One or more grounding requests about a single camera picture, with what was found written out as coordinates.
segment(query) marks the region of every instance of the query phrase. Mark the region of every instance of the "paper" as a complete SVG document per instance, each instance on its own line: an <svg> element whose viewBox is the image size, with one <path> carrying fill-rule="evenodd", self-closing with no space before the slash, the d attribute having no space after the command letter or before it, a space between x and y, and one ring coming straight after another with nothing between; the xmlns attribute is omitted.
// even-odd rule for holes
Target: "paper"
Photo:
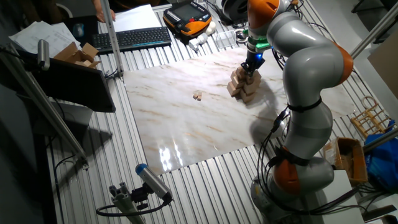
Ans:
<svg viewBox="0 0 398 224"><path fill-rule="evenodd" d="M52 28L64 35L66 38L73 40L74 43L76 43L76 46L80 47L80 42L76 40L76 38L68 29L67 25L65 25L63 22L52 25Z"/></svg>
<svg viewBox="0 0 398 224"><path fill-rule="evenodd" d="M161 26L150 4L116 15L113 25L116 32Z"/></svg>
<svg viewBox="0 0 398 224"><path fill-rule="evenodd" d="M34 22L9 38L32 54L37 54L37 44L43 39L49 43L50 57L56 56L70 43L76 42L75 38L65 36L46 22Z"/></svg>

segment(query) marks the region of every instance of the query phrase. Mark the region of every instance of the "marble tile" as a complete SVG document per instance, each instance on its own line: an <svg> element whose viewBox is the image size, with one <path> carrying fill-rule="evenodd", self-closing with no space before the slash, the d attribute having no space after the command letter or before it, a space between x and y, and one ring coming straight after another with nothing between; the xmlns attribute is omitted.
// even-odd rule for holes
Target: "marble tile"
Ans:
<svg viewBox="0 0 398 224"><path fill-rule="evenodd" d="M230 97L231 72L246 59L234 49L135 72L124 82L148 165L163 174L261 142L287 105L282 71L271 51L259 69L261 85L245 105ZM202 100L192 98L202 92ZM355 110L342 86L322 91L338 118Z"/></svg>

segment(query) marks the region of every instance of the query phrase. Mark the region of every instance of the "orange device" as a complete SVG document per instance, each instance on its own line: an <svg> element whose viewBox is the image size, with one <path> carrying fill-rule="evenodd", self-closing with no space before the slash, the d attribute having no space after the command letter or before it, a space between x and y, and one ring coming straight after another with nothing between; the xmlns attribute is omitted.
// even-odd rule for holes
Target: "orange device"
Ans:
<svg viewBox="0 0 398 224"><path fill-rule="evenodd" d="M211 22L211 14L201 5L189 2L175 4L163 13L167 27L181 38L189 40L206 31Z"/></svg>

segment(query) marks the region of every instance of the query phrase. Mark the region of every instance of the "blue bag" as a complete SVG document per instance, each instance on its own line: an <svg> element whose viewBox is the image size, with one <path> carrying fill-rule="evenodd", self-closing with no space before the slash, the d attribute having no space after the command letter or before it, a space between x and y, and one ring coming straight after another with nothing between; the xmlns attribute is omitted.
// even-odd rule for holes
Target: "blue bag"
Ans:
<svg viewBox="0 0 398 224"><path fill-rule="evenodd" d="M383 134L371 134L365 144ZM398 139L391 139L365 155L369 178L379 182L386 190L398 193Z"/></svg>

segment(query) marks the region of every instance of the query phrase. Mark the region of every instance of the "person's hand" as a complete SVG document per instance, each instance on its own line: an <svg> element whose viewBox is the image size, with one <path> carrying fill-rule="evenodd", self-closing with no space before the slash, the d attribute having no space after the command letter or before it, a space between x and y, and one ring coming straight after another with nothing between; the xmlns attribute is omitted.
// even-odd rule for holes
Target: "person's hand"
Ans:
<svg viewBox="0 0 398 224"><path fill-rule="evenodd" d="M114 15L114 11L111 9L111 14L112 14L112 20L115 21L116 20L116 16ZM102 9L97 11L97 19L100 22L105 22L105 17L104 17L104 12L102 11Z"/></svg>

